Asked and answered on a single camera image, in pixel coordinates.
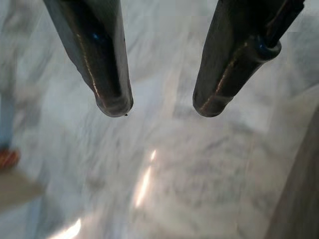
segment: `marble floor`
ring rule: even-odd
[[[18,169],[45,189],[23,239],[68,228],[77,239],[263,238],[319,103],[319,3],[306,1],[279,57],[206,119],[192,92],[216,3],[122,1],[135,104],[112,119],[42,0],[1,0],[0,89],[15,99]]]

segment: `red object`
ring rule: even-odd
[[[0,150],[0,170],[16,166],[19,160],[20,152],[18,150]]]

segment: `gray marble veining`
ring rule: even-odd
[[[13,143],[19,168],[46,189],[28,225],[35,239],[78,219],[77,239],[263,237],[319,102],[319,4],[306,1],[280,56],[206,119],[191,101],[216,3],[122,1],[135,104],[111,119],[43,2],[1,1],[0,86],[16,101]]]

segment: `white marble surface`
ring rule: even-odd
[[[46,188],[35,239],[78,219],[77,239],[263,237],[319,102],[319,4],[306,1],[280,56],[206,119],[191,100],[216,3],[122,1],[135,104],[111,119],[43,2],[1,1],[0,86],[16,100],[19,167]]]

